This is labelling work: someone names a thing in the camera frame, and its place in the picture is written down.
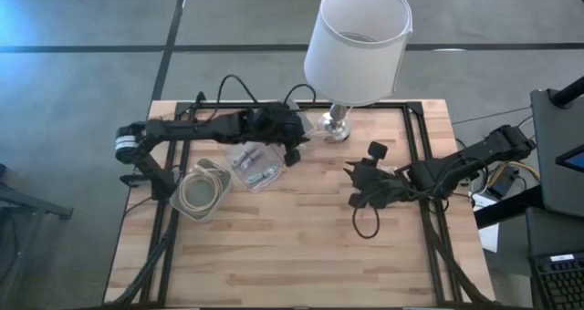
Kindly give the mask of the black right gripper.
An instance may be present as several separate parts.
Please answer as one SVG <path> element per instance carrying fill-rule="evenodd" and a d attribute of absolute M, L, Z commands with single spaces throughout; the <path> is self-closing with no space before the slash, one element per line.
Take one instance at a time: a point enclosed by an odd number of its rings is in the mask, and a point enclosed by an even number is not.
<path fill-rule="evenodd" d="M 358 190 L 349 197 L 349 206 L 361 209 L 370 206 L 373 209 L 385 209 L 395 202 L 408 202 L 411 198 L 405 185 L 393 173 L 380 170 L 372 165 L 363 164 L 362 160 L 346 161 L 343 170 L 351 179 L 358 179 Z"/>

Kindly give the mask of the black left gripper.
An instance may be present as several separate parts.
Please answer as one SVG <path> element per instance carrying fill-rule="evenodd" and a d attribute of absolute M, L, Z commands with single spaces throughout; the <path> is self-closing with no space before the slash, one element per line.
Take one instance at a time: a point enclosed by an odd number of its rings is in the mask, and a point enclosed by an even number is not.
<path fill-rule="evenodd" d="M 251 116 L 249 141 L 299 147 L 310 141 L 304 136 L 300 118 L 288 105 L 272 102 L 254 111 Z"/>

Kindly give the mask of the clear plastic bag with parts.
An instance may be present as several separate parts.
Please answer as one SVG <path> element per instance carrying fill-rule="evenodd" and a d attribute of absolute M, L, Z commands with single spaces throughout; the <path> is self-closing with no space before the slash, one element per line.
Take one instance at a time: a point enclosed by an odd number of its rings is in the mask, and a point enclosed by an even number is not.
<path fill-rule="evenodd" d="M 277 146 L 247 142 L 225 150 L 226 163 L 243 186 L 259 192 L 274 182 L 284 169 Z"/>

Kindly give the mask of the silver lamp with white shade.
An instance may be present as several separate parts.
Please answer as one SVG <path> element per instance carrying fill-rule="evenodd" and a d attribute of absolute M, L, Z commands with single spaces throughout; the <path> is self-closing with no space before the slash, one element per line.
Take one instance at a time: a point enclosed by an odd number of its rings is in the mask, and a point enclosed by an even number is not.
<path fill-rule="evenodd" d="M 321 0 L 304 60 L 307 83 L 331 102 L 318 122 L 328 142 L 351 133 L 350 108 L 396 88 L 413 32 L 407 0 Z"/>

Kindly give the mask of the white paper sheet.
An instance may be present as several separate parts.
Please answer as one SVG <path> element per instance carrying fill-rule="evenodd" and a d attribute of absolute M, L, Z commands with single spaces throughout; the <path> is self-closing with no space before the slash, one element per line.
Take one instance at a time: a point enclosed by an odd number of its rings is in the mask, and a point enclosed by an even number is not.
<path fill-rule="evenodd" d="M 496 204 L 496 201 L 494 199 L 486 197 L 482 194 L 473 194 L 471 195 L 471 199 L 474 212 L 477 212 L 485 207 Z M 497 253 L 498 232 L 499 232 L 498 223 L 479 229 L 479 237 L 484 250 L 487 250 L 491 253 Z"/>

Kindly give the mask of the black power box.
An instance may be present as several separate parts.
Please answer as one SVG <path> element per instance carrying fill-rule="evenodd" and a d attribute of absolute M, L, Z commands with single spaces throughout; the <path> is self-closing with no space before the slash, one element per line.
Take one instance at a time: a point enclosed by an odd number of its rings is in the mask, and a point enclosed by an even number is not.
<path fill-rule="evenodd" d="M 514 185 L 519 175 L 513 171 L 510 174 L 502 173 L 495 182 L 487 188 L 488 192 L 496 198 L 503 198 Z"/>

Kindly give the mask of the black metal bar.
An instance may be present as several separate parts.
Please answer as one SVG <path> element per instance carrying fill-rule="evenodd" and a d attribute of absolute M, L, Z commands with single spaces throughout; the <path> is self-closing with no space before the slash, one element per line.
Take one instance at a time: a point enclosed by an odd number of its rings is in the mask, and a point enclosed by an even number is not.
<path fill-rule="evenodd" d="M 483 229 L 523 215 L 528 208 L 545 208 L 540 185 L 522 191 L 508 199 L 487 205 L 476 211 L 474 218 L 477 228 Z"/>

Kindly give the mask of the tablet screen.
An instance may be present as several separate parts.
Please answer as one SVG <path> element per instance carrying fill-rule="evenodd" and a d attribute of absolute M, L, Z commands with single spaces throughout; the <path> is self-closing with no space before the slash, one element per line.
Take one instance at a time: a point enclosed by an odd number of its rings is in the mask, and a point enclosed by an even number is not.
<path fill-rule="evenodd" d="M 584 144 L 557 156 L 556 164 L 584 173 Z"/>

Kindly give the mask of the black keyboard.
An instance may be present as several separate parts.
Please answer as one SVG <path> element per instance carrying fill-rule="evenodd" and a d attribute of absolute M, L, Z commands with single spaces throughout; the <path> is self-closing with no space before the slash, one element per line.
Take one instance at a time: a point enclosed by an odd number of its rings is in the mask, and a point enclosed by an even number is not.
<path fill-rule="evenodd" d="M 584 253 L 532 256 L 529 263 L 547 310 L 584 310 Z"/>

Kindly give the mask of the black pole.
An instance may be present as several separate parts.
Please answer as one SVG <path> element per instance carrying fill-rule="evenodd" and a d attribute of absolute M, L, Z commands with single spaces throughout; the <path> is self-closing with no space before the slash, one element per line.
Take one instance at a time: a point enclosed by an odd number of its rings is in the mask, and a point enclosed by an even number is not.
<path fill-rule="evenodd" d="M 550 102 L 554 106 L 560 109 L 568 109 L 576 98 L 584 95 L 584 76 L 561 90 L 549 89 L 547 94 Z"/>

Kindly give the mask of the black aluminium table frame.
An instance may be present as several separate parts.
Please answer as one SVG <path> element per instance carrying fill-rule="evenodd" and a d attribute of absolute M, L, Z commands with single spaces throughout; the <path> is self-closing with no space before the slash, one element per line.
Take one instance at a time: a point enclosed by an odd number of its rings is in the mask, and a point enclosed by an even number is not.
<path fill-rule="evenodd" d="M 343 169 L 373 140 L 388 147 L 385 168 L 454 152 L 447 107 L 400 101 L 355 108 L 349 118 L 347 141 L 314 140 L 300 163 L 262 191 L 234 182 L 210 222 L 181 217 L 172 251 L 139 301 L 180 308 L 433 305 L 419 205 L 354 212 Z"/>

